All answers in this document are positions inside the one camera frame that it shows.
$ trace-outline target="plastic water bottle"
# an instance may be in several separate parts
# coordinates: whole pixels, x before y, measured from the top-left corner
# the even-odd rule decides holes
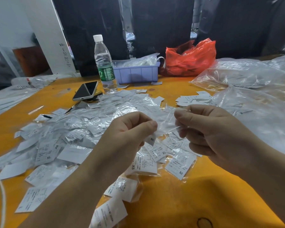
[[[117,85],[113,70],[113,63],[108,48],[103,43],[102,35],[94,35],[95,41],[95,62],[98,68],[100,80],[106,94],[117,91]]]

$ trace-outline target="left hand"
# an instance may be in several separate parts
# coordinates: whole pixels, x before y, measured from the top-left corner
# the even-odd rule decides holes
[[[118,117],[82,165],[94,166],[112,184],[131,165],[144,139],[156,130],[156,121],[141,112]]]

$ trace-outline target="green bottle label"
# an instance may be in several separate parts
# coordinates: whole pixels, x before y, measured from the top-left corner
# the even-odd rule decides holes
[[[115,79],[114,70],[112,66],[105,68],[98,68],[101,81],[111,81]]]

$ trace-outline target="purple plastic crate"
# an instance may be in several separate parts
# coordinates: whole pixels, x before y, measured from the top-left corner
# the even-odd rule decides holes
[[[114,68],[115,78],[119,84],[135,82],[157,82],[160,62],[154,66],[134,66]]]

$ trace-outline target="white bottle cap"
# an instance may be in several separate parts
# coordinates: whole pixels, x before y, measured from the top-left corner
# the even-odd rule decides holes
[[[94,38],[95,42],[102,42],[103,41],[101,34],[94,35],[93,38]]]

